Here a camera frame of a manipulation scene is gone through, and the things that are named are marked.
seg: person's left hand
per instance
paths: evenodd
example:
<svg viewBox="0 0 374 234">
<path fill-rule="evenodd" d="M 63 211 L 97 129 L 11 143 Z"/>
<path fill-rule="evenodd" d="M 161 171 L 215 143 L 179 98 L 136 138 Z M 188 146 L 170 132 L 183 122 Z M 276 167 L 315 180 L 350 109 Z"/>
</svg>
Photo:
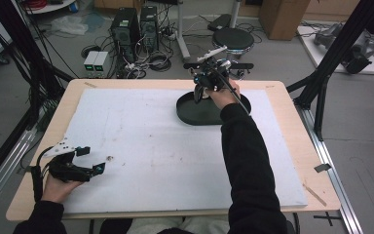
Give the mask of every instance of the person's left hand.
<svg viewBox="0 0 374 234">
<path fill-rule="evenodd" d="M 62 203 L 69 196 L 69 194 L 71 194 L 74 188 L 83 183 L 84 182 L 80 181 L 63 182 L 57 178 L 54 178 L 51 174 L 48 174 L 41 201 Z"/>
</svg>

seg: human hand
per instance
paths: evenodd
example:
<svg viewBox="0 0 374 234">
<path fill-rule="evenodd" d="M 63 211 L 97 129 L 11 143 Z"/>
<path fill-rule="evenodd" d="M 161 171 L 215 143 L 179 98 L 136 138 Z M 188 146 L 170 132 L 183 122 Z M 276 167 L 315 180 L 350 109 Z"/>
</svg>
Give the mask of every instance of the human hand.
<svg viewBox="0 0 374 234">
<path fill-rule="evenodd" d="M 229 83 L 233 87 L 234 91 L 238 96 L 240 96 L 240 87 L 236 82 L 229 78 Z M 223 109 L 224 106 L 231 104 L 231 103 L 237 103 L 238 101 L 233 96 L 233 94 L 230 92 L 229 89 L 223 88 L 220 91 L 212 91 L 212 90 L 206 90 L 206 93 L 211 96 L 213 99 L 215 105 L 219 109 Z"/>
<path fill-rule="evenodd" d="M 80 181 L 63 182 L 57 178 L 54 178 L 51 174 L 48 174 L 44 194 L 42 195 L 41 200 L 62 203 L 69 196 L 72 190 L 74 190 L 74 188 L 83 183 L 84 182 Z"/>
</svg>

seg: metal rail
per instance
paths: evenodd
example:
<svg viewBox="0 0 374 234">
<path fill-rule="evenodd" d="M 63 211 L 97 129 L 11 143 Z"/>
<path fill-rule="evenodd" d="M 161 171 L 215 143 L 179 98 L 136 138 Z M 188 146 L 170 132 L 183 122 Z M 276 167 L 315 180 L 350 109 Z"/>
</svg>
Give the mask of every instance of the metal rail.
<svg viewBox="0 0 374 234">
<path fill-rule="evenodd" d="M 313 116 L 310 110 L 302 109 L 300 106 L 296 106 L 297 111 L 305 124 L 306 130 L 311 137 L 312 143 L 315 146 L 315 149 L 318 153 L 318 156 L 323 164 L 329 164 L 332 168 L 327 171 L 330 181 L 335 188 L 336 194 L 339 197 L 341 202 L 340 213 L 342 219 L 345 222 L 345 226 L 349 233 L 351 234 L 362 234 L 362 228 L 360 227 L 359 221 L 356 218 L 354 208 L 349 201 L 348 195 L 343 187 L 343 184 L 336 172 L 336 168 L 333 165 L 332 159 L 327 151 L 324 141 L 321 141 L 318 138 L 318 135 L 315 133 L 315 117 Z"/>
</svg>

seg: white shelf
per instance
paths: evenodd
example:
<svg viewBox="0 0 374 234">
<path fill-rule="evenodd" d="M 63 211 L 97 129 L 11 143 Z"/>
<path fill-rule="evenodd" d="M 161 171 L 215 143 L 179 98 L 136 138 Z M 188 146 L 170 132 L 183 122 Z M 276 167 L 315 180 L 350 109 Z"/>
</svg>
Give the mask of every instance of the white shelf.
<svg viewBox="0 0 374 234">
<path fill-rule="evenodd" d="M 53 11 L 59 10 L 61 8 L 67 7 L 73 2 L 75 2 L 75 0 L 63 0 L 62 4 L 53 4 L 53 5 L 48 4 L 47 6 L 45 6 L 42 9 L 33 10 L 32 14 L 42 14 L 42 13 L 47 13 L 47 12 L 53 12 Z"/>
</svg>

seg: white paper sheet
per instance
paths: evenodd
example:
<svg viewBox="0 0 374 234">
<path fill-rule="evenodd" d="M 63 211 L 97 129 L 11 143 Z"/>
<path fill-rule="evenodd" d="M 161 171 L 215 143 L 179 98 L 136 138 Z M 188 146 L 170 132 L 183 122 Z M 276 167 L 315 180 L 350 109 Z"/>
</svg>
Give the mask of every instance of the white paper sheet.
<svg viewBox="0 0 374 234">
<path fill-rule="evenodd" d="M 188 92 L 85 90 L 65 136 L 75 146 L 91 147 L 91 154 L 75 158 L 74 164 L 91 167 L 106 162 L 106 168 L 71 194 L 65 212 L 228 209 L 231 186 L 220 126 L 191 126 L 178 119 L 175 104 Z M 266 141 L 280 204 L 306 206 L 266 93 L 242 93 L 250 100 L 252 117 Z"/>
</svg>

